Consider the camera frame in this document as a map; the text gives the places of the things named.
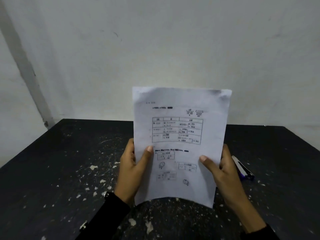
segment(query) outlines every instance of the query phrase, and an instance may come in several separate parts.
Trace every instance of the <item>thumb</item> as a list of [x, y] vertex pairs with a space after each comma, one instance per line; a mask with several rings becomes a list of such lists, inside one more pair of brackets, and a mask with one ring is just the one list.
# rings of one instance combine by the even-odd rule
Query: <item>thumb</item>
[[153, 147], [151, 145], [147, 146], [146, 149], [144, 150], [144, 153], [140, 161], [138, 161], [136, 168], [139, 171], [144, 172], [149, 162], [149, 159], [152, 157], [152, 155], [153, 155]]
[[219, 167], [207, 156], [199, 157], [200, 162], [212, 173], [214, 178], [218, 178], [222, 171]]

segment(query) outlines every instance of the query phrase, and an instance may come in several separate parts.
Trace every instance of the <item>fingernail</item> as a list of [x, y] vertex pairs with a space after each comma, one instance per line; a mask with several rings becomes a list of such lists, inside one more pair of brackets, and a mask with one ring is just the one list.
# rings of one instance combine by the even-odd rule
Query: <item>fingernail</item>
[[205, 160], [207, 159], [207, 157], [205, 156], [205, 155], [201, 155], [200, 157], [199, 157], [199, 160], [203, 163], [203, 162], [205, 162]]
[[148, 152], [153, 152], [153, 147], [150, 145], [150, 146], [147, 147], [146, 150], [147, 150]]

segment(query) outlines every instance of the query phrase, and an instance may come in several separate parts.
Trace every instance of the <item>worksheet illustration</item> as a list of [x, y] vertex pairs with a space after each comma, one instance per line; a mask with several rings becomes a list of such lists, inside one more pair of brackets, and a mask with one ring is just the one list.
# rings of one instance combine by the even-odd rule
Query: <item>worksheet illustration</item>
[[221, 158], [231, 90], [133, 87], [134, 148], [138, 161], [154, 147], [135, 197], [177, 197], [213, 206], [216, 185], [199, 162]]

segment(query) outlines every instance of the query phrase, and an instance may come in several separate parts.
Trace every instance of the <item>table on worksheet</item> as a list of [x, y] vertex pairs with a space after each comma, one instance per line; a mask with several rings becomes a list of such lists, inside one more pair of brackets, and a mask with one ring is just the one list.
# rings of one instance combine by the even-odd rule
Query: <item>table on worksheet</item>
[[[38, 138], [0, 169], [1, 239], [75, 239], [102, 206], [103, 192], [114, 189], [115, 162], [131, 137], [131, 121], [64, 119]], [[243, 187], [280, 239], [319, 239], [320, 152], [277, 126], [227, 125], [225, 143], [255, 175]], [[158, 157], [170, 159], [174, 152]], [[212, 209], [175, 198], [144, 202], [132, 208], [114, 239], [239, 239], [242, 227], [219, 190], [214, 202]]]
[[183, 117], [152, 118], [152, 142], [179, 141], [201, 144], [202, 119]]

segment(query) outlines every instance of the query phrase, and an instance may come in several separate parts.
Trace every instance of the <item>left hand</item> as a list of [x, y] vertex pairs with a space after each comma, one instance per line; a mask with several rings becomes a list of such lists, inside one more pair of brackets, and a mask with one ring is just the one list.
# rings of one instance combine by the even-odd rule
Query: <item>left hand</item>
[[136, 195], [141, 184], [142, 175], [146, 170], [150, 158], [153, 156], [153, 147], [147, 146], [140, 161], [136, 164], [134, 155], [134, 139], [131, 138], [120, 158], [120, 170], [114, 194], [123, 202], [129, 204]]

